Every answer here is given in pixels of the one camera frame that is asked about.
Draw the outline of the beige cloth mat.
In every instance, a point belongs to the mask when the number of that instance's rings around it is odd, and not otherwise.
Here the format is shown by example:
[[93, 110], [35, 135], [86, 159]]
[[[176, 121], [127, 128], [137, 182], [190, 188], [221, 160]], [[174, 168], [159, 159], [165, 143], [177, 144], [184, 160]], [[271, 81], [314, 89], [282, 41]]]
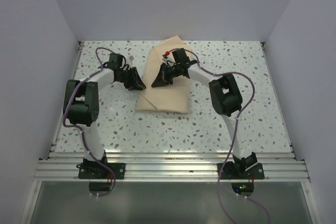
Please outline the beige cloth mat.
[[151, 87], [163, 63], [162, 55], [174, 48], [189, 49], [179, 36], [174, 36], [150, 50], [142, 77], [146, 89], [141, 91], [138, 96], [136, 111], [189, 113], [190, 79], [177, 77], [173, 80], [172, 85], [159, 88]]

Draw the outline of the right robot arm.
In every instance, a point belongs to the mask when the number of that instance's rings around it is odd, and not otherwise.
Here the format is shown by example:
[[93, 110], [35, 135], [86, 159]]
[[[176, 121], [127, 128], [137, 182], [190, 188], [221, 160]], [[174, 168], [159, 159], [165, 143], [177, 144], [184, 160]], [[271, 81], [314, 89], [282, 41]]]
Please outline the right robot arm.
[[255, 95], [255, 86], [252, 80], [240, 72], [226, 72], [215, 74], [201, 66], [198, 56], [184, 48], [174, 48], [163, 54], [163, 63], [159, 73], [151, 87], [159, 88], [173, 84], [178, 77], [186, 77], [209, 88], [211, 103], [215, 112], [220, 115], [227, 127], [232, 140], [229, 153], [233, 155], [233, 161], [224, 161], [218, 175], [224, 174], [230, 179], [246, 178], [257, 165], [254, 152], [247, 152], [241, 146], [241, 135], [238, 133], [238, 122], [241, 113], [251, 103], [253, 98], [243, 105], [243, 97], [239, 90], [235, 75], [246, 78], [252, 87], [252, 95]]

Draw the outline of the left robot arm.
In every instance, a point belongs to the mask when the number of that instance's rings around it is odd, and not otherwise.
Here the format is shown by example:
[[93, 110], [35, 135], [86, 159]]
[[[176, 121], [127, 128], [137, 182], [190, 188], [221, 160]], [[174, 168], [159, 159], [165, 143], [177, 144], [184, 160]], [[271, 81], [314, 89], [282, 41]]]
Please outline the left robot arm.
[[104, 178], [109, 172], [98, 134], [99, 93], [114, 82], [123, 84], [129, 91], [146, 89], [137, 68], [123, 55], [115, 53], [110, 54], [107, 62], [101, 62], [94, 73], [66, 83], [62, 124], [79, 132], [85, 152], [83, 164], [92, 164], [90, 171], [97, 178]]

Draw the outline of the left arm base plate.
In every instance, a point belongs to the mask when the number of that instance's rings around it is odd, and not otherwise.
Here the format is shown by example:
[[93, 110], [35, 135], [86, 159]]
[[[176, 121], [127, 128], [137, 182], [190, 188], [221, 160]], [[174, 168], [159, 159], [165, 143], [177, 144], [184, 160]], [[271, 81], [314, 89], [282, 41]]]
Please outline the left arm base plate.
[[125, 163], [107, 163], [104, 168], [96, 162], [91, 162], [89, 164], [78, 164], [76, 167], [79, 169], [78, 178], [79, 179], [108, 179], [110, 170], [114, 172], [113, 178], [124, 179], [125, 175]]

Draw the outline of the aluminium rail frame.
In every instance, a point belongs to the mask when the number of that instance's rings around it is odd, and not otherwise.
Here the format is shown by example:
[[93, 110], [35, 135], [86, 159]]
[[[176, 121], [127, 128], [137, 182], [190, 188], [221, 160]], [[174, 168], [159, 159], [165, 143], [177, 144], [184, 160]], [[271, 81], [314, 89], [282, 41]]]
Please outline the aluminium rail frame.
[[296, 158], [258, 41], [187, 41], [213, 73], [236, 71], [246, 104], [239, 121], [242, 147], [255, 152], [265, 179], [251, 199], [217, 179], [230, 137], [209, 90], [191, 84], [190, 112], [135, 110], [136, 92], [114, 83], [100, 92], [99, 136], [111, 163], [125, 163], [123, 180], [107, 196], [78, 178], [83, 151], [75, 129], [58, 126], [47, 158], [38, 162], [22, 223], [320, 223], [304, 161]]

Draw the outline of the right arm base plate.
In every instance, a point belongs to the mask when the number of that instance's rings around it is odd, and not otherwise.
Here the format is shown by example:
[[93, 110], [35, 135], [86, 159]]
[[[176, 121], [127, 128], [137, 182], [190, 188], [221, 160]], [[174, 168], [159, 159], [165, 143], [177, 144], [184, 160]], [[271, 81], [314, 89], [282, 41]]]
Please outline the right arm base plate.
[[238, 168], [236, 163], [227, 162], [220, 175], [220, 180], [249, 180], [249, 179], [265, 179], [262, 163], [256, 163], [243, 171]]

